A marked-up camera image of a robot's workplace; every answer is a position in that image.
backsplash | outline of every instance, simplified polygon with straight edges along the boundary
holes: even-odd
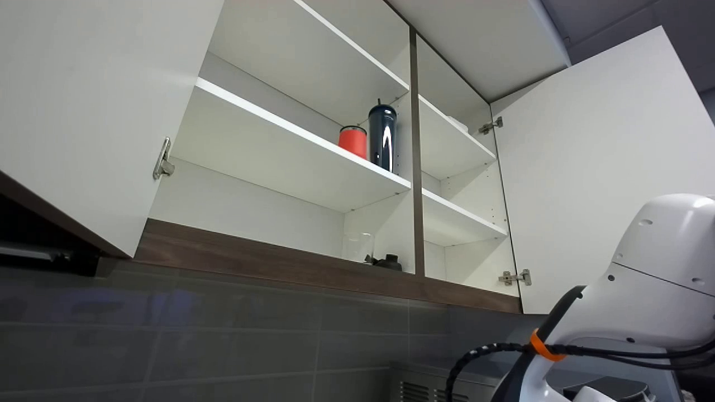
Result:
[[[0,268],[0,402],[379,402],[389,362],[444,357],[439,306],[130,263]]]

cabinet shelf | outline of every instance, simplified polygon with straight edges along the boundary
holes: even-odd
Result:
[[[302,0],[226,3],[209,51],[340,126],[406,95],[405,80]]]
[[[438,247],[463,247],[506,233],[447,200],[421,191],[425,202],[425,239]]]
[[[196,80],[174,156],[336,212],[410,189],[203,78]]]
[[[420,96],[421,170],[432,180],[455,176],[496,156]]]

cabinet hinge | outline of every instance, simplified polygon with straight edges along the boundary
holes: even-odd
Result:
[[[505,274],[498,278],[498,281],[505,285],[505,286],[512,286],[512,285],[517,285],[517,281],[525,285],[525,286],[531,286],[531,270],[525,268],[525,270],[520,270],[517,276],[505,270]]]
[[[478,135],[488,135],[494,128],[505,128],[505,119],[498,117],[494,124],[478,128]]]
[[[160,176],[171,176],[174,174],[174,163],[170,163],[170,151],[171,141],[163,141],[151,180],[159,182]]]

ceiling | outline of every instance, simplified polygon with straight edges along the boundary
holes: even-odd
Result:
[[[715,92],[713,0],[386,0],[487,98],[664,25],[699,92]]]

red container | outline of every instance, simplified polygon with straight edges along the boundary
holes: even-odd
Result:
[[[359,126],[344,126],[336,145],[367,160],[367,132]]]

